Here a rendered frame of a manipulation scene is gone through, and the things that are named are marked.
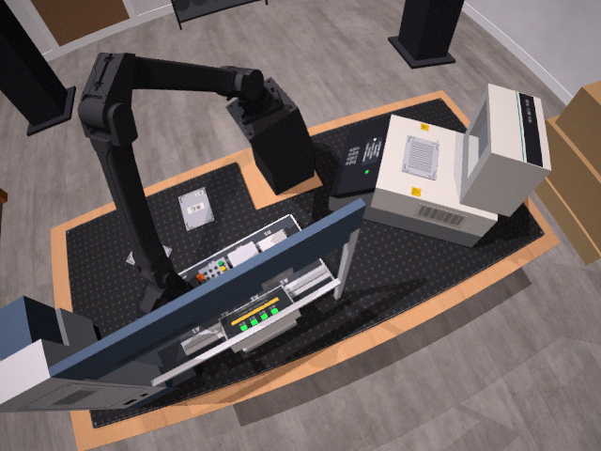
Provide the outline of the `white thermal cycler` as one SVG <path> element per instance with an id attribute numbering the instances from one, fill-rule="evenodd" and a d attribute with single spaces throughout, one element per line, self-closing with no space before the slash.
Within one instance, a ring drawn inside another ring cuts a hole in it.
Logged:
<path id="1" fill-rule="evenodd" d="M 550 171 L 541 99 L 487 84 L 465 134 L 395 115 L 351 127 L 329 210 L 361 198 L 365 220 L 472 247 Z"/>

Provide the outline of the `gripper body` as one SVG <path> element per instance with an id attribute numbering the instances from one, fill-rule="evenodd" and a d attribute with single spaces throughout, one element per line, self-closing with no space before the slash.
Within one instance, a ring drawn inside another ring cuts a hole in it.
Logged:
<path id="1" fill-rule="evenodd" d="M 200 285 L 202 285 L 202 284 L 205 284 L 205 283 L 206 283 L 206 280 L 205 280 L 205 279 L 202 279 L 202 280 L 201 280 L 201 281 L 199 281 L 199 283 L 198 283 L 198 280 L 197 280 L 197 278 L 196 278 L 196 276 L 195 276 L 194 274 L 191 274 L 191 275 L 187 276 L 187 277 L 186 277 L 186 278 L 184 278 L 183 280 L 184 280 L 184 282 L 185 282 L 185 288 L 184 288 L 183 292 L 181 293 L 181 295 L 182 295 L 182 294 L 185 292 L 185 290 L 186 290 L 186 281 L 187 281 L 189 284 L 191 284 L 191 285 L 193 286 L 193 288 L 197 288 L 197 287 L 199 287 Z M 199 284 L 200 284 L 200 285 L 199 285 Z M 181 295 L 180 295 L 180 296 L 181 296 Z"/>

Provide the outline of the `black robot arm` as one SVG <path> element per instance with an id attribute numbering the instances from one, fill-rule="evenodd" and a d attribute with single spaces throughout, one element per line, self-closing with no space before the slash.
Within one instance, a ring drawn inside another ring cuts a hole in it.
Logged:
<path id="1" fill-rule="evenodd" d="M 149 282 L 139 306 L 147 315 L 176 299 L 172 297 L 183 292 L 185 282 L 159 240 L 134 158 L 132 142 L 138 133 L 131 109 L 133 89 L 201 90 L 219 92 L 227 101 L 239 98 L 236 105 L 243 125 L 278 112 L 283 105 L 275 86 L 264 86 L 261 70 L 234 66 L 216 69 L 129 53 L 98 54 L 80 98 L 78 115 L 85 137 L 99 157 L 135 269 Z"/>

